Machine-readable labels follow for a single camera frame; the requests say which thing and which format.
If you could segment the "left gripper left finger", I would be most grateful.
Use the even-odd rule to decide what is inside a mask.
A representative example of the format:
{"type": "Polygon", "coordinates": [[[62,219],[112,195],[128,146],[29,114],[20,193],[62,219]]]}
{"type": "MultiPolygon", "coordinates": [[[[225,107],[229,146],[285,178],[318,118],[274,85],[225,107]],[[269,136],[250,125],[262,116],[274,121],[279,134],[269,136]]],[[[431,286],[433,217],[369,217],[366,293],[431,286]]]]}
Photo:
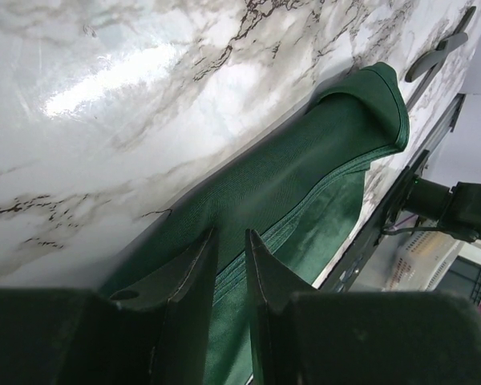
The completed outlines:
{"type": "Polygon", "coordinates": [[[109,298],[0,289],[0,384],[200,384],[218,261],[207,230],[109,298]]]}

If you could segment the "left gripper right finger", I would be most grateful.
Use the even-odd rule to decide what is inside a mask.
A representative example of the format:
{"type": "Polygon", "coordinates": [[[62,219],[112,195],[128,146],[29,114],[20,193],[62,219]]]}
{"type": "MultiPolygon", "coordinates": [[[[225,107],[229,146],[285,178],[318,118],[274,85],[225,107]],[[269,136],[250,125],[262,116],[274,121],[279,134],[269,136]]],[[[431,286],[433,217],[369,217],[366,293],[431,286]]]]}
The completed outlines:
{"type": "Polygon", "coordinates": [[[328,293],[245,233],[256,384],[481,384],[481,315],[439,292],[328,293]]]}

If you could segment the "dark green cloth napkin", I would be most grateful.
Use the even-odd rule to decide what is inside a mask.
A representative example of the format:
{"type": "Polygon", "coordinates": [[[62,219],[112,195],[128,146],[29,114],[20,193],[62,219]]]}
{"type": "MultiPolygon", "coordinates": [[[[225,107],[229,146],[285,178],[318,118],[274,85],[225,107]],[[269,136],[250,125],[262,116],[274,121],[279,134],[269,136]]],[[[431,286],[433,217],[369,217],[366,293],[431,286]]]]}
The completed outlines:
{"type": "Polygon", "coordinates": [[[358,220],[371,163],[402,152],[410,132],[395,70],[364,67],[324,90],[311,108],[189,191],[140,238],[103,283],[113,294],[147,276],[209,228],[218,267],[207,384],[244,384],[252,357],[245,277],[245,231],[311,282],[358,220]]]}

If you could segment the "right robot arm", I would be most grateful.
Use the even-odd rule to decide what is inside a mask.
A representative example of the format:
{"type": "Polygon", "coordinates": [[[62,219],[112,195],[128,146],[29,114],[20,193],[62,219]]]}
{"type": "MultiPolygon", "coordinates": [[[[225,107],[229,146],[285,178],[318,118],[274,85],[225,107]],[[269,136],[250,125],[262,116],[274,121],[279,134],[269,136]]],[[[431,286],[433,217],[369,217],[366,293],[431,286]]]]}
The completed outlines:
{"type": "Polygon", "coordinates": [[[481,184],[459,182],[449,188],[416,178],[403,208],[433,221],[435,232],[468,243],[481,241],[481,184]]]}

